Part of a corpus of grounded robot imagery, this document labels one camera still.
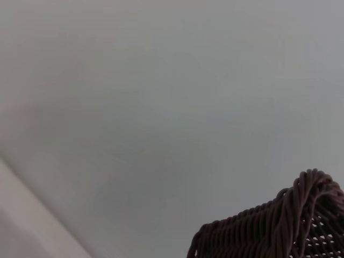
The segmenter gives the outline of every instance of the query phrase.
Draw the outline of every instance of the white wall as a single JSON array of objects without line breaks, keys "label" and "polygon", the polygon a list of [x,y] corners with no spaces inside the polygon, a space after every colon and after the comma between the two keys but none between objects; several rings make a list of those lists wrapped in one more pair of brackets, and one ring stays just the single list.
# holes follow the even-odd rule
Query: white wall
[{"label": "white wall", "polygon": [[1,1],[1,156],[95,257],[185,257],[302,170],[344,184],[343,8]]}]

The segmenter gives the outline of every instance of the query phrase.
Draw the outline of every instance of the brown wicker basket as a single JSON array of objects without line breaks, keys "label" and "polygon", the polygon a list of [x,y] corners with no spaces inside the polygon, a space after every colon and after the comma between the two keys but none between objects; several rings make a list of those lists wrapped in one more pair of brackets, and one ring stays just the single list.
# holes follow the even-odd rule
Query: brown wicker basket
[{"label": "brown wicker basket", "polygon": [[187,258],[344,258],[344,193],[322,171],[301,172],[261,206],[203,225]]}]

